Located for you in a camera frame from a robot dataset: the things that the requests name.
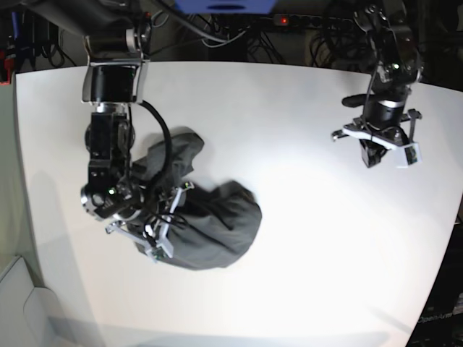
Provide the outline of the dark grey t-shirt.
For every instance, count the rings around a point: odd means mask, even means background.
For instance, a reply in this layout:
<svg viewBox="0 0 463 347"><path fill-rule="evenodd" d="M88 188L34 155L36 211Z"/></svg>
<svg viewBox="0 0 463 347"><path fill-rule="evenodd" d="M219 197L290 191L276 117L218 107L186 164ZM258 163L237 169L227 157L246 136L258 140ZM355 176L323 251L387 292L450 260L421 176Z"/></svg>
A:
<svg viewBox="0 0 463 347"><path fill-rule="evenodd" d="M160 180L159 193L187 182L193 161L203 150L203 139L185 129L171 138L171 166ZM235 263L252 246L262 221L262 211L254 194L236 181L228 181L212 190L196 184L187 192L175 214L186 225L169 231L174 257L165 264L187 270L225 268Z"/></svg>

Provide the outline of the black power strip red light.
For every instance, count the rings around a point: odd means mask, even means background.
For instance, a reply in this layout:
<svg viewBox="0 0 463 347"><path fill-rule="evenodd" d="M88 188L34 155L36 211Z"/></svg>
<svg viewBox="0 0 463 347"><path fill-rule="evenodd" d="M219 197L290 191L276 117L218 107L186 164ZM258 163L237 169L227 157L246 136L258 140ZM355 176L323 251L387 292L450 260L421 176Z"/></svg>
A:
<svg viewBox="0 0 463 347"><path fill-rule="evenodd" d="M274 14L273 24L277 27L291 29L315 29L320 30L325 25L329 30L352 30L354 23L349 19L329 17L324 19L322 16L299 15L299 14Z"/></svg>

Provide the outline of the red clamp at table corner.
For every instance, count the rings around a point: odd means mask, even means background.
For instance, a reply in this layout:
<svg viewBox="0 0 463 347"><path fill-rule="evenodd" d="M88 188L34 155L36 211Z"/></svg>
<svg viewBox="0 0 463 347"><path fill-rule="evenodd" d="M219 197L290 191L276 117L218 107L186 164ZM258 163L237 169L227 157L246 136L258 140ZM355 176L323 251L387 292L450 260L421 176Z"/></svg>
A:
<svg viewBox="0 0 463 347"><path fill-rule="evenodd" d="M7 55L5 50L1 50L1 85L10 85L14 71L14 56Z"/></svg>

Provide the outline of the blue box at top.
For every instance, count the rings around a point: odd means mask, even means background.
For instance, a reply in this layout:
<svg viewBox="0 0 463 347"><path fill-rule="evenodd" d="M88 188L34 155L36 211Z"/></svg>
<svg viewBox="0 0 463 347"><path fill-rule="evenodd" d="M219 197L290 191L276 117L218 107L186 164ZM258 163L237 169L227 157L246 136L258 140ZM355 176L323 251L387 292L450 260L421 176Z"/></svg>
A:
<svg viewBox="0 0 463 347"><path fill-rule="evenodd" d="M267 14L275 0L178 0L178 8L185 14Z"/></svg>

